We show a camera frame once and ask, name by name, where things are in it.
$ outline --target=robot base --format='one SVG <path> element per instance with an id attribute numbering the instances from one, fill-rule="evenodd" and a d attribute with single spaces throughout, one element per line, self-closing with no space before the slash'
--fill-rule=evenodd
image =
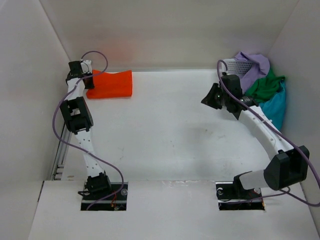
<path id="1" fill-rule="evenodd" d="M 215 187 L 219 210 L 265 210 L 263 199 L 234 203 L 261 197 L 260 189 L 257 191 L 260 193 L 253 189 L 237 192 L 232 181 L 216 182 Z"/>
<path id="2" fill-rule="evenodd" d="M 111 188 L 116 191 L 121 186 L 121 182 L 112 182 Z M 86 211 L 87 207 L 94 201 L 105 197 L 110 193 L 99 192 L 95 195 L 83 195 L 81 201 L 81 211 Z M 125 182 L 123 188 L 116 195 L 112 195 L 102 201 L 92 205 L 88 211 L 125 211 L 127 210 L 128 183 Z"/>

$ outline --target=green cloth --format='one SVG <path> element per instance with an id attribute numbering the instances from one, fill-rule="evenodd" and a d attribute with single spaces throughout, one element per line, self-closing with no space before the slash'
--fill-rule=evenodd
<path id="1" fill-rule="evenodd" d="M 257 79 L 245 92 L 245 95 L 253 97 L 257 103 L 267 102 L 276 94 L 279 90 L 281 80 L 285 78 L 285 76 L 276 76 L 270 67 L 267 76 Z"/>

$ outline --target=screw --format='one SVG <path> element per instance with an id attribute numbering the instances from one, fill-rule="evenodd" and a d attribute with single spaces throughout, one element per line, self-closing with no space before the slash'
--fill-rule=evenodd
<path id="1" fill-rule="evenodd" d="M 125 188 L 123 188 L 123 189 L 121 190 L 121 195 L 122 195 L 122 196 L 126 196 L 127 194 L 128 194 L 128 190 L 125 189 Z"/>
<path id="2" fill-rule="evenodd" d="M 257 194 L 260 194 L 260 193 L 261 193 L 260 188 L 254 188 L 253 191 L 255 191 Z"/>
<path id="3" fill-rule="evenodd" d="M 222 187 L 219 187 L 217 190 L 216 190 L 216 192 L 218 193 L 218 195 L 223 195 L 224 194 L 224 192 L 223 192 L 223 188 Z"/>

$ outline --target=white wall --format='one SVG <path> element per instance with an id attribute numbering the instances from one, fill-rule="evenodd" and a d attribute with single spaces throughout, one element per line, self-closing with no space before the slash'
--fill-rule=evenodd
<path id="1" fill-rule="evenodd" d="M 0 186 L 0 239 L 26 240 L 34 220 L 42 181 Z"/>
<path id="2" fill-rule="evenodd" d="M 71 59 L 96 49 L 110 69 L 137 70 L 212 68 L 239 50 L 266 54 L 298 0 L 40 1 Z"/>
<path id="3" fill-rule="evenodd" d="M 0 0 L 0 239 L 28 239 L 68 60 L 38 0 Z"/>
<path id="4" fill-rule="evenodd" d="M 320 173 L 320 1 L 300 0 L 268 57 L 279 75 L 286 75 L 287 111 L 284 133 L 305 145 Z M 310 202 L 320 201 L 320 190 L 311 173 L 303 187 Z M 320 208 L 311 208 L 320 228 Z"/>

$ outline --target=white mesh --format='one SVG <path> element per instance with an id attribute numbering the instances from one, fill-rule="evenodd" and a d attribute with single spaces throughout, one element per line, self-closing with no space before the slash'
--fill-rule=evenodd
<path id="1" fill-rule="evenodd" d="M 228 66 L 228 74 L 235 74 L 238 76 L 244 76 L 252 67 L 251 61 L 239 61 L 233 58 L 224 59 L 226 65 Z M 220 69 L 222 72 L 226 71 L 225 65 L 221 64 Z"/>

